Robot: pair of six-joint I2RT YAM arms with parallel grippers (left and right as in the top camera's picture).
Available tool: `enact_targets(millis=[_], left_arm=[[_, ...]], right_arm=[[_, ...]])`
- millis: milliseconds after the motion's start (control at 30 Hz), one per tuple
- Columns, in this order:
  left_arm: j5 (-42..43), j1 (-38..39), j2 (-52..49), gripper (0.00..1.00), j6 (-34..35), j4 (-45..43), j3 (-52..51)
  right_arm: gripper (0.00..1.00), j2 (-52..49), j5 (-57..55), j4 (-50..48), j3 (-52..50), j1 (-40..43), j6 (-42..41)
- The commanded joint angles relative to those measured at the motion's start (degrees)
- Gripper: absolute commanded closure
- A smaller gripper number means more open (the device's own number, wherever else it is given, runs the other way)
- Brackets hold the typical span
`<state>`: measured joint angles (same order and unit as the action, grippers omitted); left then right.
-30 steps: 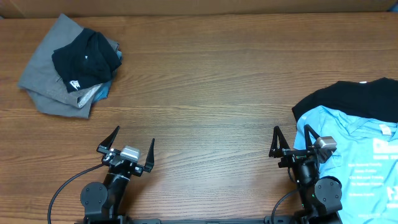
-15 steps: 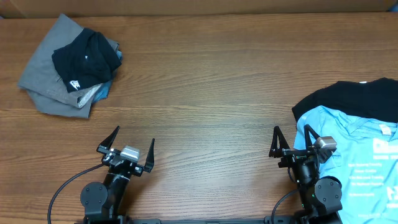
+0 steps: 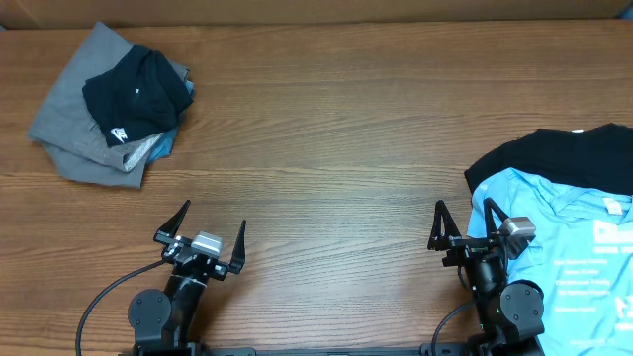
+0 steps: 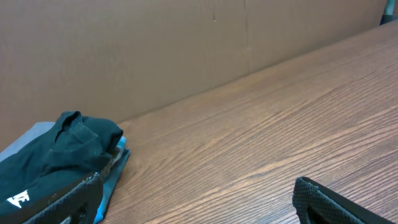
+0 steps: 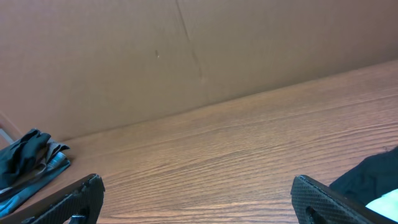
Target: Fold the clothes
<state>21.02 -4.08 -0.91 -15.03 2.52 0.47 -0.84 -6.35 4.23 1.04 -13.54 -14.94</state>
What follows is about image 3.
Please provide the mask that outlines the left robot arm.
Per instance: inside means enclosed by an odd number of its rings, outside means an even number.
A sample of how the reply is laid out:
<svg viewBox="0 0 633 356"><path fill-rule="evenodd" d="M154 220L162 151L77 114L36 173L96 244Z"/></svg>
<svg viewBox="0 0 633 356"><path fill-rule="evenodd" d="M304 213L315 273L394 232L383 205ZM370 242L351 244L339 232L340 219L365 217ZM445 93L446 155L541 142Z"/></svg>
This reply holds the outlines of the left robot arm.
<svg viewBox="0 0 633 356"><path fill-rule="evenodd" d="M144 290L130 302L134 355L208 355L209 348L191 336L199 303L211 280L237 275L245 264L246 222L240 224L230 261L223 262L220 237L204 231L193 238L178 233L190 204L186 201L154 235L163 245L161 262L172 271L162 290Z"/></svg>

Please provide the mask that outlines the light blue printed t-shirt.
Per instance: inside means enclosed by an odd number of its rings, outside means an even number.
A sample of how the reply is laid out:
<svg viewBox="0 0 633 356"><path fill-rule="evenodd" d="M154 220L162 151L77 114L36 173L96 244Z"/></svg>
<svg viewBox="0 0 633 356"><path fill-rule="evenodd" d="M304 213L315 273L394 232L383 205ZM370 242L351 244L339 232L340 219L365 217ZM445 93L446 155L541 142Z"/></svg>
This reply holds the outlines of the light blue printed t-shirt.
<svg viewBox="0 0 633 356"><path fill-rule="evenodd" d="M472 196L468 235L486 232L493 199L511 217L527 217L535 238L510 261L509 279L544 293L547 355L618 356L632 352L632 198L553 183L507 168Z"/></svg>

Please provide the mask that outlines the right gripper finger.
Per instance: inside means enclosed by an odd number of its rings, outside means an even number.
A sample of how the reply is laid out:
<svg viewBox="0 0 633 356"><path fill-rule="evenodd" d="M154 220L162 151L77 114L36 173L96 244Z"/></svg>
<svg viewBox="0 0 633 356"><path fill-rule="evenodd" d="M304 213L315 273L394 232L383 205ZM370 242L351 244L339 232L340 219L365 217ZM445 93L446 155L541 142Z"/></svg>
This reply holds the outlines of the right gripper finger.
<svg viewBox="0 0 633 356"><path fill-rule="evenodd" d="M433 224L429 242L451 242L461 238L461 232L455 224L443 200L435 203Z"/></svg>
<svg viewBox="0 0 633 356"><path fill-rule="evenodd" d="M493 236L499 239L504 238L504 234L497 228L495 218L502 223L508 218L508 215L498 206L492 198L484 199L485 226L488 238Z"/></svg>

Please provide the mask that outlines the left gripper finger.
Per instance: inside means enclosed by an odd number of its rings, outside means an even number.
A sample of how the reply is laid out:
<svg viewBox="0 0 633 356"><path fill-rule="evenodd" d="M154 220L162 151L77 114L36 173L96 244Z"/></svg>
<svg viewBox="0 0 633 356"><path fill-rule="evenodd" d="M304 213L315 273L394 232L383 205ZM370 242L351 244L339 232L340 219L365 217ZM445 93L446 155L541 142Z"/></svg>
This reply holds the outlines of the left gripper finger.
<svg viewBox="0 0 633 356"><path fill-rule="evenodd" d="M238 275L241 272L245 264L245 230L246 220L243 220L235 241L231 260L228 264L228 271L235 275Z"/></svg>
<svg viewBox="0 0 633 356"><path fill-rule="evenodd" d="M186 200L178 212L165 222L156 232L157 238L175 238L177 231L184 220L191 205L190 200Z"/></svg>

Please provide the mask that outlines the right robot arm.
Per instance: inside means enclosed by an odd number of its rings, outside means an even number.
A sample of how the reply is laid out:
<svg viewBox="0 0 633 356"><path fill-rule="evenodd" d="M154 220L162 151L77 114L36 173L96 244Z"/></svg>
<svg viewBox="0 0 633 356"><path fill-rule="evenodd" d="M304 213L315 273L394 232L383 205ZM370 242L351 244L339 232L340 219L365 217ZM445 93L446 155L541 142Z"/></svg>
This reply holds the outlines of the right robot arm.
<svg viewBox="0 0 633 356"><path fill-rule="evenodd" d="M473 308L481 332L457 346L460 355L542 355L538 336L544 332L544 293L533 281L508 280L509 263L535 238L535 225L527 217L510 217L491 198L484 200L484 223L484 237L464 237L445 203L435 203L427 248L446 253L442 264L458 270L471 300L439 322L429 351L440 354L438 338L444 325Z"/></svg>

